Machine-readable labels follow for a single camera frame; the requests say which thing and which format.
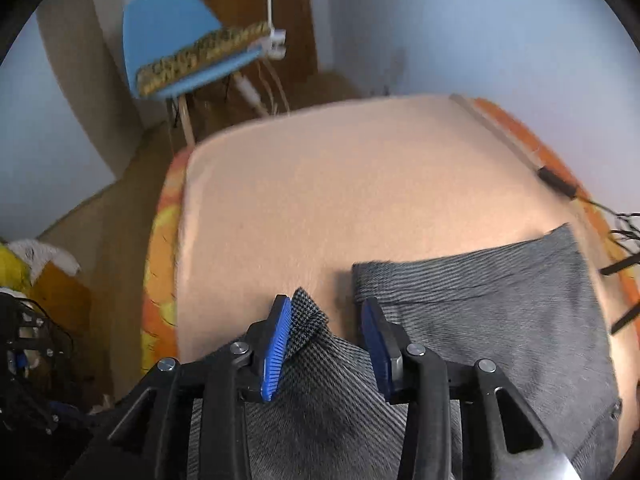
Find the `grey houndstooth shorts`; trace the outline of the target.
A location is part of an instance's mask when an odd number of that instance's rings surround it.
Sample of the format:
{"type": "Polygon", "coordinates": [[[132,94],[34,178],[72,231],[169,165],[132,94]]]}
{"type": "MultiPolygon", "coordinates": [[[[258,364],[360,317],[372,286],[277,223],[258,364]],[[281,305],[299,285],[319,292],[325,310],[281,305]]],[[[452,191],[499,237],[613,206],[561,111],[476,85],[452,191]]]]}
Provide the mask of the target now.
{"type": "MultiPolygon", "coordinates": [[[[622,407],[608,331],[568,226],[508,246],[352,268],[356,300],[443,359],[494,360],[584,479],[611,474],[622,407]]],[[[329,329],[306,292],[292,298],[278,391],[246,410],[256,479],[393,479],[406,410],[378,393],[369,355],[329,329]]]]}

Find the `small black tripod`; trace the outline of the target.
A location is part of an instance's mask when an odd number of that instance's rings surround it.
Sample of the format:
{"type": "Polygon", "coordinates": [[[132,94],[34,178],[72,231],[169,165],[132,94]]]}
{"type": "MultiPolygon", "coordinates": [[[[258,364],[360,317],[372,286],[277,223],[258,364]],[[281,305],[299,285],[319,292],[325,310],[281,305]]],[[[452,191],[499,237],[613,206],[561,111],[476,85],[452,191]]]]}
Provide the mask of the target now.
{"type": "Polygon", "coordinates": [[[620,290],[628,304],[627,311],[613,323],[611,335],[616,335],[623,328],[634,322],[639,316],[639,289],[634,279],[627,273],[630,268],[638,266],[638,264],[639,254],[636,252],[600,270],[602,276],[617,276],[620,290]]]}

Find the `white clip desk lamp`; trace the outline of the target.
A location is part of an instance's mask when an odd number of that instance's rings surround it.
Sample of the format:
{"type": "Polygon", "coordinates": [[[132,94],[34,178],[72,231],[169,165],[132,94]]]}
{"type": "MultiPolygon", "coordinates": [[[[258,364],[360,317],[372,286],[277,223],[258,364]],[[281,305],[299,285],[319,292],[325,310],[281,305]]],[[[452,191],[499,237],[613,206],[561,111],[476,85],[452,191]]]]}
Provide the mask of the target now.
{"type": "Polygon", "coordinates": [[[282,61],[286,55],[286,30],[277,28],[274,19],[274,0],[266,0],[268,34],[260,40],[266,58],[282,61]]]}

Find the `blue plastic chair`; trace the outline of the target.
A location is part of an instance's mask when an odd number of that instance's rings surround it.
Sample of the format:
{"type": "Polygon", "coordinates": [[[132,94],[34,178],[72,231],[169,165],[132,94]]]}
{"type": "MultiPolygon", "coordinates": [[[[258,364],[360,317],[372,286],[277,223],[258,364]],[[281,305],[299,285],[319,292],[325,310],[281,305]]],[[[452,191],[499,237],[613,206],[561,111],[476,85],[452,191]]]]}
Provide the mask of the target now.
{"type": "Polygon", "coordinates": [[[262,58],[260,40],[246,50],[209,65],[150,96],[140,96],[136,73],[140,67],[170,55],[204,36],[224,28],[204,0],[134,0],[127,4],[122,17],[122,50],[126,77],[131,94],[140,100],[163,101],[167,104],[169,125],[182,127],[186,144],[193,146],[195,136],[186,97],[218,80],[231,80],[245,102],[260,117],[269,115],[262,98],[241,73],[243,67],[262,58]]]}

